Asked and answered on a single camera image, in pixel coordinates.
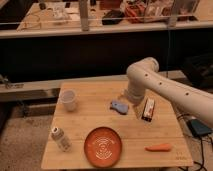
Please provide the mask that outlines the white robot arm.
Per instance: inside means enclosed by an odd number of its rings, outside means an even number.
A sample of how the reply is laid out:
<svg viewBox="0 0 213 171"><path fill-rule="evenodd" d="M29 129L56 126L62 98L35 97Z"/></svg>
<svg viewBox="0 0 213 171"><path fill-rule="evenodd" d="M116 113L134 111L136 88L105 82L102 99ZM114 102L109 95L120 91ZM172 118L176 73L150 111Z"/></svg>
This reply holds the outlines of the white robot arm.
<svg viewBox="0 0 213 171"><path fill-rule="evenodd" d="M145 90L150 89L213 128L213 94L170 80L158 71L159 63L153 57L131 64L126 70L126 98L138 105L144 99Z"/></svg>

